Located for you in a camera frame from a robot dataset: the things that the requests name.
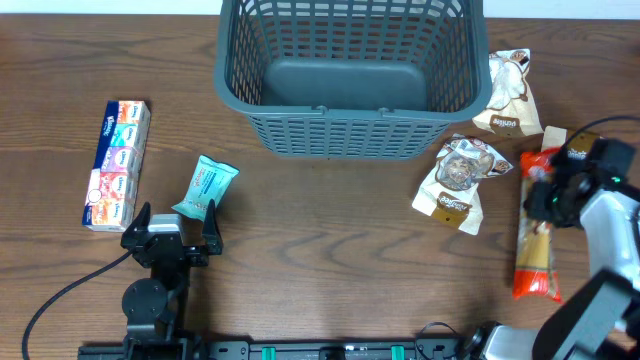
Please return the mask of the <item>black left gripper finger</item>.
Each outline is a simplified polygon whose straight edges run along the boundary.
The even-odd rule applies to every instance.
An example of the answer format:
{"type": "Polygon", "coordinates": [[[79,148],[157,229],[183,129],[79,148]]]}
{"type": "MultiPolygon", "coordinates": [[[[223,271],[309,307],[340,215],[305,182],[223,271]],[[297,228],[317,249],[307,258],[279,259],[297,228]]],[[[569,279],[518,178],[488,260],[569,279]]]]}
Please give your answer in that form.
{"type": "Polygon", "coordinates": [[[145,202],[140,212],[138,213],[138,215],[135,217],[135,219],[132,221],[130,226],[127,228],[127,237],[136,238],[138,236],[141,236],[143,233],[145,233],[147,231],[150,219],[151,219],[151,205],[149,202],[145,202]]]}
{"type": "Polygon", "coordinates": [[[203,221],[202,237],[208,249],[221,248],[221,234],[216,220],[216,203],[209,201],[203,221]]]}

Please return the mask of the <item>beige snack bag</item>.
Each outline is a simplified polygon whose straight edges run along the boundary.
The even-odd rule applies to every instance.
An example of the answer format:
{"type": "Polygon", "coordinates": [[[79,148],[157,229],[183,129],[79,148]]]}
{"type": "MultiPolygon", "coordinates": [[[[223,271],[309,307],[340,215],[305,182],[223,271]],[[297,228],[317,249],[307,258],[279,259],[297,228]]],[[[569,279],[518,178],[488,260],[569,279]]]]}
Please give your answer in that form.
{"type": "Polygon", "coordinates": [[[569,138],[572,140],[567,146],[568,157],[572,160],[584,160],[591,150],[593,143],[600,138],[591,132],[582,132],[576,135],[574,130],[547,126],[544,129],[541,150],[561,147],[569,138]]]}

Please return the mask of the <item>red spaghetti package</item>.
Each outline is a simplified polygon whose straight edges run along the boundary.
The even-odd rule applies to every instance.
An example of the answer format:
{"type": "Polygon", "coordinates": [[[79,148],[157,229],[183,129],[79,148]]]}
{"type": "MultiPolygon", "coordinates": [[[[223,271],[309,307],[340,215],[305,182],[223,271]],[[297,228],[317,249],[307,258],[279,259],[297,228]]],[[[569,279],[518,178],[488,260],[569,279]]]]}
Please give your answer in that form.
{"type": "Polygon", "coordinates": [[[542,296],[562,303],[552,251],[552,226],[530,219],[525,201],[536,181],[548,182],[553,174],[551,158],[559,147],[520,156],[521,192],[518,238],[512,297],[542,296]]]}

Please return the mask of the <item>white brown snack bag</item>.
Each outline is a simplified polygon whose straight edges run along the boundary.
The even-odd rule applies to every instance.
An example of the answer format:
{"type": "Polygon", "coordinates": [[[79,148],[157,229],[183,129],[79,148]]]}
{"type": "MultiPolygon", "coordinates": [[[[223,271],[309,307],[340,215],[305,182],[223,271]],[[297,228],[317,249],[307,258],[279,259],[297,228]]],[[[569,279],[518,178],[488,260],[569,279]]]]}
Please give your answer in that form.
{"type": "Polygon", "coordinates": [[[412,207],[441,223],[477,235],[484,218],[479,184],[508,173],[513,165],[479,138],[454,134],[421,182],[412,207]]]}

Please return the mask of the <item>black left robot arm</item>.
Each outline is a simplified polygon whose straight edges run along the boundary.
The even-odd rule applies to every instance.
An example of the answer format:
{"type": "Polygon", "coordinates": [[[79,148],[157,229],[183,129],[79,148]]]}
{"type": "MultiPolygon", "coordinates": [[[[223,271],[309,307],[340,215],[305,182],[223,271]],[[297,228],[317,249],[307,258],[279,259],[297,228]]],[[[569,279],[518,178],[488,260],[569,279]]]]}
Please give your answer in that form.
{"type": "Polygon", "coordinates": [[[184,328],[190,288],[190,270],[206,267],[211,256],[222,253],[216,221],[216,203],[210,201],[202,228],[201,245],[183,242],[182,219],[177,214],[151,213],[146,203],[121,237],[121,247],[150,276],[132,283],[124,292],[122,310],[127,317],[124,340],[127,359],[207,359],[202,338],[184,328]]]}

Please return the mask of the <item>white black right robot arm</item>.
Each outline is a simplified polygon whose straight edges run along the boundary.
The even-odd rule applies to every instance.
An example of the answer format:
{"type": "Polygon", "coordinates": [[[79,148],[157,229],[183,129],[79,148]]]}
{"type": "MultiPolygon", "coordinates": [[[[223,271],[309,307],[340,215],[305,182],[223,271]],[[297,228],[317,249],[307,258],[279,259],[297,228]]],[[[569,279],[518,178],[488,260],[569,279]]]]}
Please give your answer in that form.
{"type": "Polygon", "coordinates": [[[471,359],[636,359],[609,341],[616,325],[639,337],[639,191],[626,174],[635,150],[614,139],[596,140],[582,165],[560,150],[549,182],[527,194],[528,218],[587,237],[591,279],[538,330],[500,323],[477,329],[466,345],[471,359]]]}

